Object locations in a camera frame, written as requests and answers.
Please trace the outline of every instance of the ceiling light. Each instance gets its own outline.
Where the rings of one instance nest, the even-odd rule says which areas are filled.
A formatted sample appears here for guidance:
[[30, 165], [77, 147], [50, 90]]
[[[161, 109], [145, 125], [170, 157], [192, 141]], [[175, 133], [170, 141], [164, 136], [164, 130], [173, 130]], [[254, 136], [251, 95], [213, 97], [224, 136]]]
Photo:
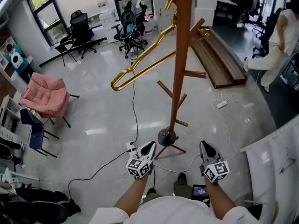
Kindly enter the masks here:
[[0, 12], [3, 9], [3, 7], [5, 6], [5, 4], [8, 2], [8, 0], [1, 0], [0, 2]]

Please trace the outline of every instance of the power strip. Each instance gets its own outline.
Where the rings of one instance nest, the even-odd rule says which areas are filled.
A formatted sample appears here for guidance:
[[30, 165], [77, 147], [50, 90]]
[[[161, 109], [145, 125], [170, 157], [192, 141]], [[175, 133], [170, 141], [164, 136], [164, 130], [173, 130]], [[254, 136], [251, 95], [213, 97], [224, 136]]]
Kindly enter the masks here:
[[222, 101], [221, 103], [219, 103], [219, 104], [217, 105], [217, 108], [218, 108], [218, 109], [221, 109], [222, 107], [226, 106], [227, 104], [228, 104], [227, 101]]

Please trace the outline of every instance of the wooden platform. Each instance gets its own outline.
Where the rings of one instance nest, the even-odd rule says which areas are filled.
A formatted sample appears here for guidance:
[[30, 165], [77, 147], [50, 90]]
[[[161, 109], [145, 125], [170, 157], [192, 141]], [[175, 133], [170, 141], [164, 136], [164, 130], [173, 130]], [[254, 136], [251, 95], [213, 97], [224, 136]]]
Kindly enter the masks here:
[[245, 84], [247, 76], [236, 59], [219, 39], [210, 35], [201, 41], [198, 32], [194, 35], [191, 47], [209, 75], [215, 89]]

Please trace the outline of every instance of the tree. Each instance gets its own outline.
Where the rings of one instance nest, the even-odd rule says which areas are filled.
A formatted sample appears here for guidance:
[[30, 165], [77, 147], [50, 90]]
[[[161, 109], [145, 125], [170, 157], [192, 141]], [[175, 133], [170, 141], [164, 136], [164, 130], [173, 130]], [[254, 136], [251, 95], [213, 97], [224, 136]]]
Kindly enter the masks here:
[[37, 10], [42, 4], [44, 4], [47, 0], [32, 0], [33, 6], [35, 10]]

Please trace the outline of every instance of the white shirt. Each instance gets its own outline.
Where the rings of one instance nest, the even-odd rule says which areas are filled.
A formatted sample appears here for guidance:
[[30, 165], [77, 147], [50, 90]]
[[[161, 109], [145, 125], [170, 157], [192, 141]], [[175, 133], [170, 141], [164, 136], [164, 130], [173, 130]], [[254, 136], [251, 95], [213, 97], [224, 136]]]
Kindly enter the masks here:
[[259, 224], [244, 207], [231, 209], [222, 220], [206, 204], [179, 196], [158, 197], [129, 217], [119, 208], [99, 208], [90, 224]]
[[[281, 15], [286, 16], [288, 19], [288, 25], [284, 28], [284, 38], [285, 38], [285, 53], [289, 56], [295, 49], [296, 43], [299, 39], [299, 22], [295, 17], [295, 13], [292, 10], [284, 10], [280, 13]], [[280, 39], [277, 32], [277, 25], [275, 26], [274, 32], [269, 39], [269, 42], [279, 44]]]

